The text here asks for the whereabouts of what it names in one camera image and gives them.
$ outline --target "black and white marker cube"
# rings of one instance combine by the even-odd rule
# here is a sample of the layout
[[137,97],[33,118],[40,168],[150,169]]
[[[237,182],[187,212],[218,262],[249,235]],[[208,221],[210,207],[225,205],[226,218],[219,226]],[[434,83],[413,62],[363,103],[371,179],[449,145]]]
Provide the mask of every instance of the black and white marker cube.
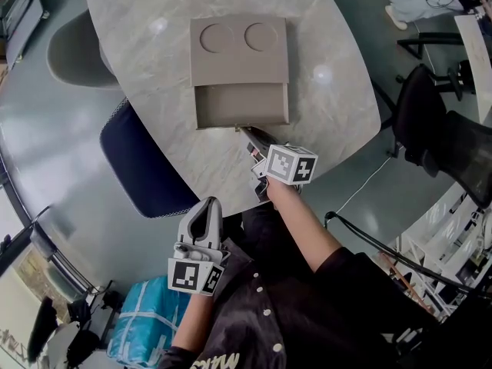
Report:
[[286,185],[305,185],[311,182],[317,155],[291,145],[271,145],[264,173]]
[[168,288],[212,296],[223,272],[223,267],[212,261],[169,258]]

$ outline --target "shoe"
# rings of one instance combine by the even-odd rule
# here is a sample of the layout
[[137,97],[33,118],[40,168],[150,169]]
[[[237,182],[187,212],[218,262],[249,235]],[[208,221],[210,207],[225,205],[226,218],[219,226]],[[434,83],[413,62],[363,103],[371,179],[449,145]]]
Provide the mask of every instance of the shoe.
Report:
[[394,25],[396,27],[398,27],[399,30],[403,31],[403,30],[407,30],[408,29],[408,25],[405,22],[398,21],[394,17],[393,7],[391,7],[390,5],[387,5],[386,7],[384,7],[384,10],[386,11],[387,16],[389,16],[391,18],[391,20],[393,21]]

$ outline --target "gray floor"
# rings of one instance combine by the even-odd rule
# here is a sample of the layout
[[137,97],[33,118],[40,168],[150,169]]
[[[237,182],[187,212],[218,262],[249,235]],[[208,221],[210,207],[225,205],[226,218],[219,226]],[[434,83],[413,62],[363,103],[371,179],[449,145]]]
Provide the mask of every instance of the gray floor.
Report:
[[[22,200],[31,214],[47,204],[53,211],[42,224],[88,275],[115,279],[125,290],[135,282],[164,274],[179,218],[149,220],[132,207],[109,168],[99,133],[124,95],[58,83],[45,63],[48,40],[63,23],[86,8],[85,0],[46,0],[52,11],[8,77],[0,94],[0,147]],[[396,47],[398,31],[386,18],[387,0],[335,0],[344,13],[371,76],[396,100],[396,74],[407,75],[418,63]],[[452,18],[419,24],[422,30],[456,31]],[[431,50],[439,72],[456,52]],[[448,106],[474,117],[474,100]],[[383,117],[388,110],[381,106]],[[322,218],[336,211],[387,159],[391,131],[379,134],[355,156],[304,189],[304,197]],[[450,186],[443,175],[432,179],[403,155],[390,160],[341,212],[367,232],[390,241],[417,220]],[[355,251],[369,250],[340,223],[331,230]]]

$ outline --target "blue chair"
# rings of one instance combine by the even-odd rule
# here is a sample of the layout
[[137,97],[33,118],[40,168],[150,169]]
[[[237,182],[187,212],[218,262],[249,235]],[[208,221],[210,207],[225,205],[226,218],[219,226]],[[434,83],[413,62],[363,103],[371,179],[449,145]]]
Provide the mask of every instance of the blue chair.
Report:
[[121,186],[145,217],[182,214],[198,203],[127,98],[103,127],[100,142]]

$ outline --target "sleeve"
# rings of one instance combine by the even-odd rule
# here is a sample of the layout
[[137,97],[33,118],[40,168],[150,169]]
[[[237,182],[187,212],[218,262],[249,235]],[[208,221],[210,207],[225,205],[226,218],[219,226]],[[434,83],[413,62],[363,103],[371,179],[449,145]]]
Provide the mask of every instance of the sleeve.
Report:
[[437,324],[363,253],[338,249],[316,271],[315,284],[338,311],[381,334]]
[[198,354],[172,346],[164,355],[159,369],[189,369]]

